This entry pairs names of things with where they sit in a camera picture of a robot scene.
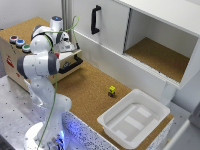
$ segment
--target brown work surface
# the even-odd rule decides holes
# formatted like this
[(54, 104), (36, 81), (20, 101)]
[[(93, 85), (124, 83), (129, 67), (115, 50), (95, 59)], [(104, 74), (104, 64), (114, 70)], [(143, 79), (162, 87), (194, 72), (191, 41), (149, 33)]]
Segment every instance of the brown work surface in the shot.
[[(114, 98), (108, 96), (109, 87), (112, 85), (116, 87)], [(57, 93), (70, 97), (72, 100), (70, 111), (120, 150), (123, 150), (124, 148), (105, 134), (102, 126), (97, 122), (97, 118), (130, 91), (131, 89), (115, 79), (87, 62), (83, 62), (79, 70), (58, 82)], [(136, 150), (145, 150), (172, 119), (173, 115), (168, 115)]]
[(178, 82), (190, 60), (149, 38), (144, 38), (126, 53)]
[(19, 39), (25, 40), (26, 44), (31, 43), (31, 33), (37, 25), (50, 26), (50, 23), (40, 17), (24, 21), (7, 29), (0, 31), (0, 37), (10, 42), (10, 36), (17, 35)]

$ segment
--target white wall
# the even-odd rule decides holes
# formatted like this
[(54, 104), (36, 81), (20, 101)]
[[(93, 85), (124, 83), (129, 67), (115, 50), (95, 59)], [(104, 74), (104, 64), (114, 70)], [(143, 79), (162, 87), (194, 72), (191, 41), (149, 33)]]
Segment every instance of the white wall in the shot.
[(62, 16), (61, 0), (0, 0), (0, 29), (34, 17)]
[(173, 102), (187, 111), (193, 111), (200, 102), (200, 71), (177, 93)]

